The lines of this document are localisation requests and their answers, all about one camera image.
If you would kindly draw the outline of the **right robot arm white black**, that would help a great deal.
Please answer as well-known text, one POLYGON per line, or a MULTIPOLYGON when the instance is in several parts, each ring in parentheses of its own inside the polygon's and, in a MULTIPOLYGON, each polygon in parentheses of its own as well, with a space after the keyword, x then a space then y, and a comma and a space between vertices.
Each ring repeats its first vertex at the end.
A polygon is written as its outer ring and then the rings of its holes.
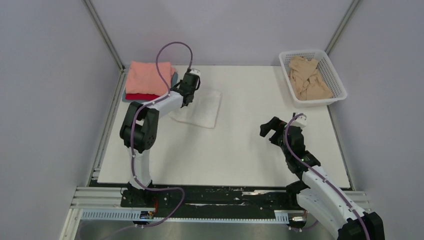
POLYGON ((306 149, 302 134, 305 126, 306 116, 302 113, 289 122, 275 116, 260 126, 261 137, 274 131, 270 143, 282 150, 288 169, 299 179, 287 186, 286 204, 312 214, 336 240, 385 239, 382 218, 376 212, 366 212, 348 197, 306 149))

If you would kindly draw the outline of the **white t shirt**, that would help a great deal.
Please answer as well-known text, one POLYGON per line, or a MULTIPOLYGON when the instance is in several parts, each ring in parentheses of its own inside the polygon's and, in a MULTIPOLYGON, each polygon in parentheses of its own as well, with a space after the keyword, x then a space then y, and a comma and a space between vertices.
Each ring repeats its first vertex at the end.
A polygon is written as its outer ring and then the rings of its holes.
POLYGON ((172 111, 171 119, 206 129, 214 129, 221 105, 222 93, 211 88, 200 88, 194 94, 193 102, 172 111))

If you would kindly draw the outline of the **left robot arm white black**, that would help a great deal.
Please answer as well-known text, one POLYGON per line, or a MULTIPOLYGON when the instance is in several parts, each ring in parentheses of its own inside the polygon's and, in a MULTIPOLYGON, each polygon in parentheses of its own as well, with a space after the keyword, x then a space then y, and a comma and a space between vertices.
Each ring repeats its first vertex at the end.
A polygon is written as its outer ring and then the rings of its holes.
POLYGON ((188 69, 165 96, 146 103, 130 103, 119 131, 130 155, 130 180, 123 195, 125 204, 147 207, 152 203, 150 149, 157 139, 159 119, 192 103, 200 84, 200 72, 188 69))

